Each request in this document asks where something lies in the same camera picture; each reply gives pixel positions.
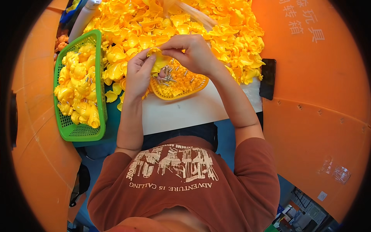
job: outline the brown t-shirt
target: brown t-shirt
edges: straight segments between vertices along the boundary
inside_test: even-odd
[[[188,209],[212,232],[264,231],[273,221],[279,182],[273,151],[265,140],[249,138],[236,148],[234,173],[203,146],[203,139],[166,142],[133,160],[120,152],[104,160],[88,200],[98,230],[174,206]]]

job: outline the smartphone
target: smartphone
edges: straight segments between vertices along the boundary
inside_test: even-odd
[[[268,100],[273,99],[276,80],[276,60],[262,59],[265,65],[262,65],[263,80],[260,82],[259,95]]]

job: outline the green plastic basket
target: green plastic basket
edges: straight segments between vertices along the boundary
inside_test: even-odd
[[[71,142],[89,142],[100,140],[106,132],[106,121],[107,108],[106,100],[104,96],[104,82],[102,81],[103,71],[103,50],[101,49],[102,34],[99,30],[92,30],[82,36],[78,37],[67,45],[58,55],[55,71],[54,71],[54,88],[59,85],[58,78],[60,70],[64,67],[62,64],[63,57],[66,56],[67,52],[74,51],[78,52],[79,49],[87,43],[94,44],[96,46],[95,53],[95,83],[96,83],[96,96],[98,104],[98,114],[101,121],[101,125],[98,128],[92,128],[86,124],[80,123],[76,125],[72,122],[71,116],[64,116],[59,108],[57,107],[58,99],[54,96],[54,109],[55,117],[57,119],[58,129],[61,137],[66,141]]]

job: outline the person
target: person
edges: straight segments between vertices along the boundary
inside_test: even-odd
[[[215,85],[235,129],[234,172],[200,131],[155,136],[142,150],[141,98],[156,60],[146,49],[128,63],[117,148],[88,199],[91,221],[109,232],[264,231],[276,217],[279,182],[248,98],[202,36],[176,35],[160,49]]]

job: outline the hand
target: hand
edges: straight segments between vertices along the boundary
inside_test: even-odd
[[[204,38],[198,34],[173,36],[160,49],[163,55],[173,57],[189,71],[197,74],[210,77],[221,68],[226,69],[212,53]]]
[[[147,91],[151,70],[156,61],[155,55],[147,58],[148,51],[149,48],[141,51],[128,62],[125,98],[141,98]],[[165,73],[162,71],[159,76],[164,77]]]

